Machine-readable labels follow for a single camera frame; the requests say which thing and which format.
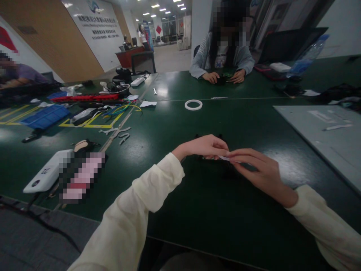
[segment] red desk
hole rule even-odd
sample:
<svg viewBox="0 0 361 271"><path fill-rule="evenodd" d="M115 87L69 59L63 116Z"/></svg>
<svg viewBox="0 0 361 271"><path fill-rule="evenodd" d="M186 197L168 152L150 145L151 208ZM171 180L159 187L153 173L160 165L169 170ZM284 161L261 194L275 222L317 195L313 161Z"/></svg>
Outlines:
<svg viewBox="0 0 361 271"><path fill-rule="evenodd" d="M119 62L123 68L131 68L132 67L132 55L136 53L144 52L145 49L143 46L135 47L125 52L115 53L119 59Z"/></svg>

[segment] white roll of tape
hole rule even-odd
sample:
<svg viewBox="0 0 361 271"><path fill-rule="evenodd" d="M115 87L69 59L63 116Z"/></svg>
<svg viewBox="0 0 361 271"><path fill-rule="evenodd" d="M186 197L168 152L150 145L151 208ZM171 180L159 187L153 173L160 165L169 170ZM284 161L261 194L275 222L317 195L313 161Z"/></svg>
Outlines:
<svg viewBox="0 0 361 271"><path fill-rule="evenodd" d="M191 102L196 102L199 104L198 107L189 107L188 104L191 103ZM191 111L195 111L195 110L200 110L202 108L203 104L201 101L199 100L189 100L189 101L186 101L185 104L184 104L184 107L188 110L191 110Z"/></svg>

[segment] white sleeve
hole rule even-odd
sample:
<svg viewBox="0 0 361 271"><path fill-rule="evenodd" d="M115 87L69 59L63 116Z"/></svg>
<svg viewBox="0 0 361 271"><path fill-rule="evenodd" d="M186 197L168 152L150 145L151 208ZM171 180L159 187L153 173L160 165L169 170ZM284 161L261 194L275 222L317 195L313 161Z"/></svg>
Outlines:
<svg viewBox="0 0 361 271"><path fill-rule="evenodd" d="M296 192L298 202L287 210L316 238L326 261L337 270L361 270L361 236L308 185Z"/></svg>
<svg viewBox="0 0 361 271"><path fill-rule="evenodd" d="M135 179L105 211L69 270L136 270L146 240L148 211L158 211L184 176L181 163L169 153Z"/></svg>

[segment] white electronic device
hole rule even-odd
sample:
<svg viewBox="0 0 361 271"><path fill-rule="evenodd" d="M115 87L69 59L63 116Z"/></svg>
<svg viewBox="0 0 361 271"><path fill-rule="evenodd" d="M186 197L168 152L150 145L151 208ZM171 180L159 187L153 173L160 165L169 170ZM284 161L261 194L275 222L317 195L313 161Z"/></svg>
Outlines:
<svg viewBox="0 0 361 271"><path fill-rule="evenodd" d="M58 151L54 156L43 166L43 168L35 175L35 177L24 188L24 193L37 193L48 191L57 178L59 178L59 168L63 166L62 163L67 163L65 158L69 158L69 153L72 149Z"/></svg>
<svg viewBox="0 0 361 271"><path fill-rule="evenodd" d="M144 77L139 77L137 79L135 79L133 82L130 83L130 85L132 87L137 87L139 86L141 83L143 83L145 81L145 78Z"/></svg>
<svg viewBox="0 0 361 271"><path fill-rule="evenodd" d="M280 73L284 73L284 72L289 72L291 67L290 66L287 66L281 62L277 62L277 63L272 63L270 65L270 68L271 69L274 69L275 71L278 71Z"/></svg>

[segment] gray cardigan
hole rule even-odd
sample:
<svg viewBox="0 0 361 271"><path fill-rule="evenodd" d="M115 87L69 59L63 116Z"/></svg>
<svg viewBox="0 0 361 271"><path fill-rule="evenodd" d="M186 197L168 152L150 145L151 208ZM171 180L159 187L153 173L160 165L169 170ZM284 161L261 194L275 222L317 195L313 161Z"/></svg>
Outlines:
<svg viewBox="0 0 361 271"><path fill-rule="evenodd" d="M209 32L204 38L202 44L200 45L199 50L192 61L191 68L189 69L191 75L197 79L206 73L205 69L211 68L211 65L209 63L209 49L211 47L211 38L212 33ZM237 46L234 54L233 65L237 67L237 70L244 69L246 71L246 75L252 71L253 66L255 65L255 61L252 58L248 47Z"/></svg>

